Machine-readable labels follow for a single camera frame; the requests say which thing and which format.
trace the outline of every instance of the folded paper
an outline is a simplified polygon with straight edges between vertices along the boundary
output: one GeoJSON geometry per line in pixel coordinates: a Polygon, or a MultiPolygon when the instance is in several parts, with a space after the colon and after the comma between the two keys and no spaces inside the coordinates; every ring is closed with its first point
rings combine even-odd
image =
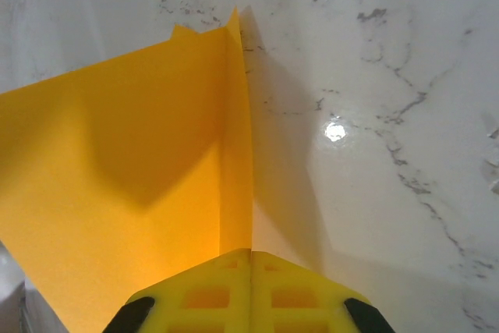
{"type": "Polygon", "coordinates": [[[0,240],[71,332],[251,247],[239,22],[0,95],[0,240]]]}

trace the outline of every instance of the yellow plastic object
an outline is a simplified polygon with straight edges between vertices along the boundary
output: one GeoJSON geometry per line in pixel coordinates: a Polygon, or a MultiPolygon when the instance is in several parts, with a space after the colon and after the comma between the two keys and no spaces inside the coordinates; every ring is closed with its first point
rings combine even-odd
{"type": "MultiPolygon", "coordinates": [[[[154,305],[138,333],[358,333],[343,303],[349,298],[368,303],[312,271],[250,250],[233,251],[144,289],[127,305],[145,297],[154,305]]],[[[135,332],[129,315],[118,313],[106,333],[135,332]]]]}
{"type": "Polygon", "coordinates": [[[0,95],[0,240],[72,333],[251,246],[239,24],[0,95]]]}

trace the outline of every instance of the marble countertop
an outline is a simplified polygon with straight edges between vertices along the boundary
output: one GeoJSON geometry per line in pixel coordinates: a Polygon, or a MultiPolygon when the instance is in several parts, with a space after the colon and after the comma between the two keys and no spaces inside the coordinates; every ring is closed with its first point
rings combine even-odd
{"type": "Polygon", "coordinates": [[[1,89],[235,6],[255,248],[364,293],[398,332],[499,331],[499,0],[9,0],[1,89]]]}

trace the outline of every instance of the black rubber tip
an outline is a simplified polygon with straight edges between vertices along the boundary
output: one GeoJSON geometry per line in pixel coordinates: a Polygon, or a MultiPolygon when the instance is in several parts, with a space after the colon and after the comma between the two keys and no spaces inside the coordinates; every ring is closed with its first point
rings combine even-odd
{"type": "Polygon", "coordinates": [[[145,296],[119,309],[102,333],[137,333],[154,306],[154,298],[145,296]]]}
{"type": "Polygon", "coordinates": [[[370,304],[355,298],[347,299],[343,304],[360,333],[395,333],[381,312],[370,304]]]}

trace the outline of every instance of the orange sheet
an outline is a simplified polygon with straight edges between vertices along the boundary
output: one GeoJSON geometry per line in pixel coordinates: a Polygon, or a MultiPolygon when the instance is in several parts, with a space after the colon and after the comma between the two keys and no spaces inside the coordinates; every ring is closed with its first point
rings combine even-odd
{"type": "Polygon", "coordinates": [[[251,247],[239,22],[0,95],[0,240],[71,332],[251,247]]]}

